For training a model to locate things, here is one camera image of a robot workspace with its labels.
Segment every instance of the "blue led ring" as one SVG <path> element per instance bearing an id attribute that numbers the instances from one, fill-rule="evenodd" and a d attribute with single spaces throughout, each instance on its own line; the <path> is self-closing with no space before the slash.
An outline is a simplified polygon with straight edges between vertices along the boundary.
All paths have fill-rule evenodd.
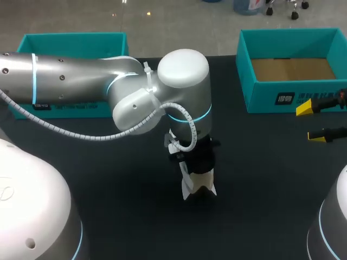
<path id="1" fill-rule="evenodd" d="M 211 104 L 210 108 L 207 110 L 207 112 L 206 112 L 205 114 L 203 114 L 202 116 L 200 116 L 200 117 L 197 118 L 197 119 L 194 119 L 193 122 L 200 121 L 200 120 L 203 119 L 205 116 L 207 116 L 208 113 L 210 113 L 211 108 L 212 108 L 212 104 Z M 188 123 L 188 121 L 186 121 L 186 120 L 180 120 L 180 119 L 174 118 L 172 115 L 169 115 L 169 114 L 168 114 L 168 116 L 169 116 L 171 119 L 174 119 L 174 120 L 177 121 L 177 122 L 180 122 L 180 123 Z"/>

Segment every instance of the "black table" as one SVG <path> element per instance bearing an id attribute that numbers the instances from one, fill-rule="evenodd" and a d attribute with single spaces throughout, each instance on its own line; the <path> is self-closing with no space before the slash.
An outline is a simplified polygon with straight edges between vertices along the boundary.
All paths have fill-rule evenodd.
<path id="1" fill-rule="evenodd" d="M 158 58 L 146 59 L 155 69 Z M 341 169 L 346 141 L 308 142 L 344 113 L 296 118 L 247 114 L 235 56 L 209 57 L 218 196 L 184 202 L 182 176 L 152 132 L 112 142 L 69 139 L 26 121 L 1 126 L 18 146 L 65 177 L 91 243 L 91 259 L 307 260 L 306 234 Z M 61 119 L 78 133 L 116 131 L 112 119 Z"/>

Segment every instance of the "robotic arm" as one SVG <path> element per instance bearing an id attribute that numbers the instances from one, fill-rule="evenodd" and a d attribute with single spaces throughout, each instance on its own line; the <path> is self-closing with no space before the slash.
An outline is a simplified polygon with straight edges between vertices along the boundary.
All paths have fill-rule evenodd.
<path id="1" fill-rule="evenodd" d="M 166 113 L 165 143 L 179 163 L 186 199 L 213 185 L 209 65 L 194 50 L 167 54 L 158 70 L 134 58 L 98 60 L 0 54 L 0 97 L 52 131 L 88 141 L 108 141 L 152 130 Z M 106 101 L 121 133 L 89 136 L 61 129 L 18 103 Z M 59 172 L 0 136 L 0 260 L 88 260 L 83 224 Z"/>

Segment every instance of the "open box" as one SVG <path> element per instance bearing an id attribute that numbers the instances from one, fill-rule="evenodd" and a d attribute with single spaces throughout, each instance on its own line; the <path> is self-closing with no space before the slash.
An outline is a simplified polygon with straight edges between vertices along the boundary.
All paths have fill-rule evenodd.
<path id="1" fill-rule="evenodd" d="M 17 52 L 82 59 L 102 59 L 129 55 L 126 35 L 123 32 L 26 34 Z M 107 102 L 20 105 L 39 118 L 111 117 Z M 14 111 L 14 114 L 17 119 L 25 118 L 18 112 Z"/>
<path id="2" fill-rule="evenodd" d="M 336 28 L 242 30 L 236 65 L 249 113 L 295 112 L 347 88 L 347 40 Z"/>

